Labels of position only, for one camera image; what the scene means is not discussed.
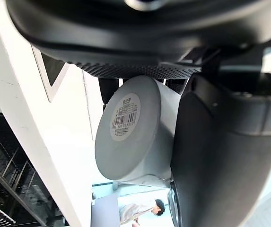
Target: white cylindrical object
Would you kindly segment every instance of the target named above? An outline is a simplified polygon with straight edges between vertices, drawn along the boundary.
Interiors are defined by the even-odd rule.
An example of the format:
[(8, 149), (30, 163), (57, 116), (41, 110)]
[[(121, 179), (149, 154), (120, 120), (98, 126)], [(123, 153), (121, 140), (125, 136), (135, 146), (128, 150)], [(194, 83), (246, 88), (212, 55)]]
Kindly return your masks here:
[(180, 95), (162, 83), (137, 76), (113, 95), (101, 118), (96, 164), (111, 180), (169, 187)]

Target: dark hair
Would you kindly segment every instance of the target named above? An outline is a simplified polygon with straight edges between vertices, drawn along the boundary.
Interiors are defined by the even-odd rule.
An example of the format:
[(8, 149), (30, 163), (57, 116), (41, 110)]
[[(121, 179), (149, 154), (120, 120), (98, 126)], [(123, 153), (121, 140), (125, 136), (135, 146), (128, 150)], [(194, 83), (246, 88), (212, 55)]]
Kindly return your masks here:
[(161, 216), (165, 212), (165, 205), (164, 202), (161, 200), (155, 200), (156, 205), (161, 209), (156, 215)]

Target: black plastic housing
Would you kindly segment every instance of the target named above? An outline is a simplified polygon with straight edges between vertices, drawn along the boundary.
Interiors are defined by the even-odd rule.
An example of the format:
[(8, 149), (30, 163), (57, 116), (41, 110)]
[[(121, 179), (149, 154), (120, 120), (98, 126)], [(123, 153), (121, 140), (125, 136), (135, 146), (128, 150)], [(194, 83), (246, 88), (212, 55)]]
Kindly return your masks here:
[(18, 31), (55, 59), (99, 78), (187, 79), (176, 62), (197, 46), (271, 39), (271, 0), (169, 0), (138, 12), (123, 0), (7, 0)]
[(237, 227), (260, 195), (271, 170), (271, 74), (248, 77), (187, 84), (171, 161), (175, 227)]

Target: barcode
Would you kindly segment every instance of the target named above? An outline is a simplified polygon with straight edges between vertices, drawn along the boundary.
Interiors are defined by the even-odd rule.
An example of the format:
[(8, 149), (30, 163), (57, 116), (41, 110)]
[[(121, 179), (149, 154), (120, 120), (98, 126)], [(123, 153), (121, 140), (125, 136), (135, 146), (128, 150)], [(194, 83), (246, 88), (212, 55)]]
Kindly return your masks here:
[(114, 120), (114, 126), (119, 124), (126, 124), (135, 121), (136, 113), (130, 113), (123, 116), (116, 117)]

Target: barcode label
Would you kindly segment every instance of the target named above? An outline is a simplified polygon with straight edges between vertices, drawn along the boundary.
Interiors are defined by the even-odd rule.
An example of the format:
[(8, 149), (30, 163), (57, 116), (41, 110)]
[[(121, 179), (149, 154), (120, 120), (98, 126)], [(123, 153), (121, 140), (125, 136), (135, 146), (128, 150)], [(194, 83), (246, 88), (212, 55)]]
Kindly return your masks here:
[(136, 117), (136, 112), (135, 113), (130, 113), (130, 114), (126, 114), (123, 116), (118, 116), (115, 118), (113, 125), (120, 125), (120, 124), (126, 124), (126, 123), (131, 123), (135, 121), (135, 117)]
[(110, 135), (119, 142), (135, 129), (140, 118), (140, 98), (135, 93), (126, 94), (117, 103), (110, 121)]

